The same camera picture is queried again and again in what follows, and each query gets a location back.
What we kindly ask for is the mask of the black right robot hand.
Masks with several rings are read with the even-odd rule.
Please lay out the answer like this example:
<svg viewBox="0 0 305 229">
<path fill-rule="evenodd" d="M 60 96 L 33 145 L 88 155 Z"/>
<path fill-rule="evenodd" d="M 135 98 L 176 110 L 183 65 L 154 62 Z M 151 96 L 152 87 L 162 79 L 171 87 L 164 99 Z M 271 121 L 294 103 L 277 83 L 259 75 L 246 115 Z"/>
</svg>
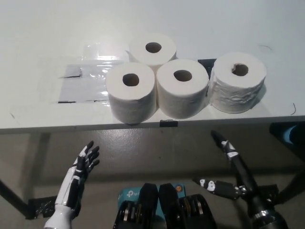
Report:
<svg viewBox="0 0 305 229">
<path fill-rule="evenodd" d="M 251 218 L 260 218 L 275 212 L 274 206 L 268 201 L 268 197 L 262 194 L 250 169 L 231 142 L 215 130 L 211 131 L 211 136 L 235 172 L 237 184 L 206 178 L 194 178 L 193 182 L 216 196 L 231 200 L 243 199 L 247 203 L 248 215 Z"/>
</svg>

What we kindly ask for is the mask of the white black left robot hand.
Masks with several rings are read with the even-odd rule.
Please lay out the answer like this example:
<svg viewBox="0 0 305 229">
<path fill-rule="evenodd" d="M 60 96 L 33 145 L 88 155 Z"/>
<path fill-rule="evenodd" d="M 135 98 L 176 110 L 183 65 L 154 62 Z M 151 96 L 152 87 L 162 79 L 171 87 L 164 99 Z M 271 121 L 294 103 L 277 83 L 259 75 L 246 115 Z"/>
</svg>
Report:
<svg viewBox="0 0 305 229">
<path fill-rule="evenodd" d="M 61 184 L 61 188 L 55 201 L 56 205 L 63 205 L 73 210 L 79 207 L 85 182 L 93 170 L 99 164 L 99 147 L 94 147 L 94 142 L 90 141 L 68 169 Z"/>
</svg>

